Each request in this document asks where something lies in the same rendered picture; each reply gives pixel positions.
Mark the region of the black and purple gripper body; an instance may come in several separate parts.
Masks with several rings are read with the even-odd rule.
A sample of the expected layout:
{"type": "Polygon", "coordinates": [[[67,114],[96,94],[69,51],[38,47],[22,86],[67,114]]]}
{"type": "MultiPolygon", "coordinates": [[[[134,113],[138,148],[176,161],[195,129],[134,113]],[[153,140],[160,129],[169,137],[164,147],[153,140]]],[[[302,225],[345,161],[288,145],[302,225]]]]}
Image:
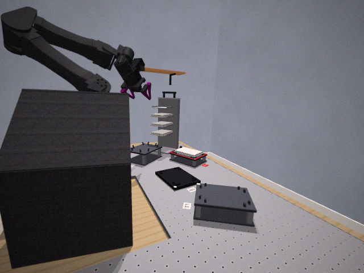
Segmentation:
{"type": "Polygon", "coordinates": [[[132,92],[142,92],[142,93],[144,93],[147,90],[148,86],[149,86],[148,84],[145,84],[143,86],[143,88],[142,88],[141,85],[146,80],[145,80],[144,77],[142,77],[140,79],[140,81],[137,82],[137,80],[136,80],[136,78],[135,78],[135,76],[133,74],[133,69],[129,74],[127,74],[125,76],[121,76],[121,77],[124,80],[123,84],[121,85],[122,89],[128,88],[128,89],[131,89],[132,92]]]}

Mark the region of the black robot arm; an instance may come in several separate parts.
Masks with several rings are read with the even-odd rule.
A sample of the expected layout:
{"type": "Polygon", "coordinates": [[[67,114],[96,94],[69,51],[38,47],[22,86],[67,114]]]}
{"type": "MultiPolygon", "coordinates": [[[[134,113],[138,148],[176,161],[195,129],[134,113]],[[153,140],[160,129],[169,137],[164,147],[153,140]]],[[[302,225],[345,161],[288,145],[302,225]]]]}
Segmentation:
{"type": "Polygon", "coordinates": [[[3,43],[8,51],[38,61],[78,91],[110,92],[111,85],[99,74],[77,65],[51,45],[77,53],[104,69],[111,70],[114,64],[121,76],[133,69],[137,82],[142,78],[140,71],[145,71],[143,59],[133,59],[134,51],[130,47],[119,45],[115,49],[102,41],[76,35],[37,16],[37,10],[32,7],[3,13],[1,22],[3,43]]]}

